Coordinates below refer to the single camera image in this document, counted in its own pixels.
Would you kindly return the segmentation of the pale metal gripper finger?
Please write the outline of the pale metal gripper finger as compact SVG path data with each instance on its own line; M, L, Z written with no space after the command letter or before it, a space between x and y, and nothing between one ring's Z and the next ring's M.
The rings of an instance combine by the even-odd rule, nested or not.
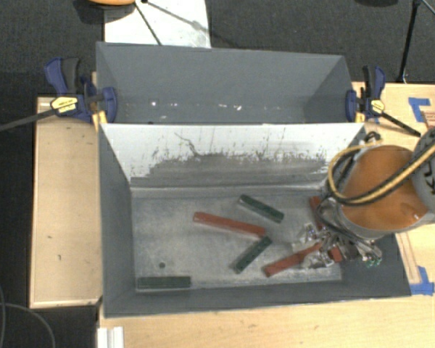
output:
M292 249L298 252L316 252L321 246L321 230L313 223L305 223L297 234Z
M306 255L301 265L305 269L329 268L334 265L334 260L327 252L318 250Z

